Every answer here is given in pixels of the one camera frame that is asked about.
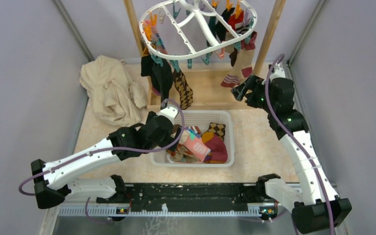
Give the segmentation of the pink striped toe sock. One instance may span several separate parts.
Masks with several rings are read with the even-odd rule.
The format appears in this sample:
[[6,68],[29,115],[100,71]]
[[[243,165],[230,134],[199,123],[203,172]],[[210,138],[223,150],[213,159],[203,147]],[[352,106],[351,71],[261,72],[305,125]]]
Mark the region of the pink striped toe sock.
[[229,46],[229,58],[231,60],[232,69],[224,77],[221,82],[222,87],[232,88],[239,85],[248,78],[252,71],[252,60],[255,55],[257,32],[253,31],[249,43],[241,41],[240,50],[234,46]]

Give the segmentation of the cream argyle sock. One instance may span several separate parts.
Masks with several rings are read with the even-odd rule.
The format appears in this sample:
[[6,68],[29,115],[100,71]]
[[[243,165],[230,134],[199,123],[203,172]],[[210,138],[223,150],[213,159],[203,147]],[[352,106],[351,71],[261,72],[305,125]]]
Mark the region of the cream argyle sock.
[[166,152],[169,155],[170,161],[174,163],[192,164],[201,162],[190,150],[181,144],[178,144],[175,151],[167,149]]

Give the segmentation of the brown yellow argyle sock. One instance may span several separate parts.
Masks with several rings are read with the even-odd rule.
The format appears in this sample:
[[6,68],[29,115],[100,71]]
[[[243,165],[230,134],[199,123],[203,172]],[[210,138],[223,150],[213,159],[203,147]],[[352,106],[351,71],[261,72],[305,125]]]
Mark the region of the brown yellow argyle sock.
[[222,141],[225,140],[226,135],[226,125],[221,123],[211,122],[208,127],[208,132],[214,133],[217,135]]

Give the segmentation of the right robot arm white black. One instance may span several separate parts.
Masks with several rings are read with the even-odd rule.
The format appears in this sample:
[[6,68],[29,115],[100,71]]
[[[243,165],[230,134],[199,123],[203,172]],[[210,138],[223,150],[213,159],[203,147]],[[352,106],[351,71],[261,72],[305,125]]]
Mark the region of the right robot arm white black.
[[278,201],[291,213],[302,234],[339,227],[352,210],[348,198],[341,198],[327,179],[311,143],[304,116],[294,109],[295,89],[287,78],[264,79],[250,76],[231,89],[238,101],[268,113],[270,128],[290,156],[300,190],[273,173],[258,178],[256,195],[262,202]]

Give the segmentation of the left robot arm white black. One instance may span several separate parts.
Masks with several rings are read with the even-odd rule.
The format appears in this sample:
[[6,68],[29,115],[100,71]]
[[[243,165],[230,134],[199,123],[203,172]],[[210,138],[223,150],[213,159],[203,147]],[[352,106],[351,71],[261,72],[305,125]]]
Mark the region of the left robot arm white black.
[[93,146],[53,162],[37,159],[31,163],[34,196],[39,209],[49,209],[66,200],[95,198],[97,203],[123,203],[127,196],[119,175],[105,179],[81,179],[99,167],[123,162],[142,154],[175,148],[175,107],[150,112],[145,124],[121,127]]

